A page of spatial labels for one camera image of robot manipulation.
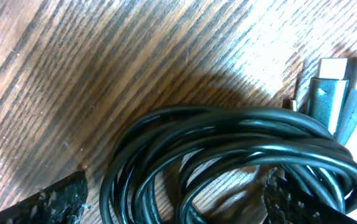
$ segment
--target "cable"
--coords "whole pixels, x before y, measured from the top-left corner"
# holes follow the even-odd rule
[[[109,205],[119,223],[162,223],[155,176],[195,151],[180,172],[177,223],[207,223],[195,196],[221,174],[254,165],[281,164],[288,181],[321,202],[344,214],[357,208],[357,163],[313,118],[282,108],[177,105],[144,114],[117,139],[100,189],[103,223],[113,223]],[[188,183],[211,159],[218,160]]]

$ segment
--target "brown wooden surface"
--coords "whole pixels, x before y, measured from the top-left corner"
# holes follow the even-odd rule
[[[331,56],[357,56],[357,1],[0,0],[0,210],[81,165],[92,206],[82,223],[100,223],[126,121],[173,103],[280,106],[297,77],[303,102]]]

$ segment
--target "cable bundle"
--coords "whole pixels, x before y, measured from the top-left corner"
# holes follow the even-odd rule
[[[119,223],[162,223],[155,176],[194,151],[180,172],[177,223],[207,223],[195,196],[221,174],[254,165],[280,164],[288,181],[321,202],[341,213],[357,208],[357,163],[313,118],[281,108],[170,106],[139,117],[119,137],[100,190],[103,223],[113,223],[109,205]],[[188,183],[211,159],[218,160]]]

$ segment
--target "usb connector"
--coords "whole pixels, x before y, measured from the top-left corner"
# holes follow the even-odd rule
[[[307,114],[335,135],[346,95],[347,58],[322,58],[318,75],[310,82]]]

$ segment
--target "black cable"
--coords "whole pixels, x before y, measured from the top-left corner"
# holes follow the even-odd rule
[[[264,164],[281,164],[288,181],[341,213],[357,208],[357,163],[313,118],[281,108],[170,106],[138,118],[115,144],[100,190],[103,223],[113,223],[109,205],[119,223],[162,223],[155,176],[194,151],[180,172],[180,224],[206,223],[192,201],[214,179]],[[218,160],[188,183],[211,159]]]

